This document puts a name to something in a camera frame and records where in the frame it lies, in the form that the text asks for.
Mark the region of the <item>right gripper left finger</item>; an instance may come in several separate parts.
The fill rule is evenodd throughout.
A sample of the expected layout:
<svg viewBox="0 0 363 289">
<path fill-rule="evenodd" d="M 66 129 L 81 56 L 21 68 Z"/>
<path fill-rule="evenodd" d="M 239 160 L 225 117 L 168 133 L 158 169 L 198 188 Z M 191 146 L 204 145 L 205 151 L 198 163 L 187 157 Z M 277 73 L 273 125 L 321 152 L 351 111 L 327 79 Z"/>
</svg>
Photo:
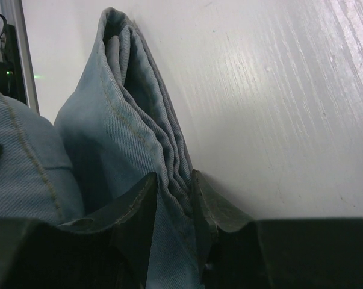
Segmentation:
<svg viewBox="0 0 363 289">
<path fill-rule="evenodd" d="M 144 288 L 157 207 L 148 173 L 81 219 L 0 218 L 0 288 Z"/>
</svg>

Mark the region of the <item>light blue denim skirt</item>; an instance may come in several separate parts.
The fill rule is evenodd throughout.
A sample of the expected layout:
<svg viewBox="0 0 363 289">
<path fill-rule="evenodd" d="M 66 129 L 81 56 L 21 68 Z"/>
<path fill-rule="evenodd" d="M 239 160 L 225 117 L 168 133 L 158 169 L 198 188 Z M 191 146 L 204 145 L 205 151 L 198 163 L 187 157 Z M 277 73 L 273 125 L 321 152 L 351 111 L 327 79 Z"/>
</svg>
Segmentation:
<svg viewBox="0 0 363 289">
<path fill-rule="evenodd" d="M 185 142 L 147 43 L 125 13 L 102 12 L 81 79 L 54 123 L 0 93 L 0 147 L 0 217 L 60 225 L 156 173 L 147 288 L 200 288 Z"/>
</svg>

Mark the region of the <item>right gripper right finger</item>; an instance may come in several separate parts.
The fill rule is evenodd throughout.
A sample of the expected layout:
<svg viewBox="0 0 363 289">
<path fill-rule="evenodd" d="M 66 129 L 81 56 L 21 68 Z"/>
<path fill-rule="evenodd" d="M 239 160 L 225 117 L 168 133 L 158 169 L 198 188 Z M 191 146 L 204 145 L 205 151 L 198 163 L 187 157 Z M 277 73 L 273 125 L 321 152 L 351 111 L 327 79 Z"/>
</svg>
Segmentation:
<svg viewBox="0 0 363 289">
<path fill-rule="evenodd" d="M 363 288 L 363 218 L 255 220 L 192 173 L 206 288 Z"/>
</svg>

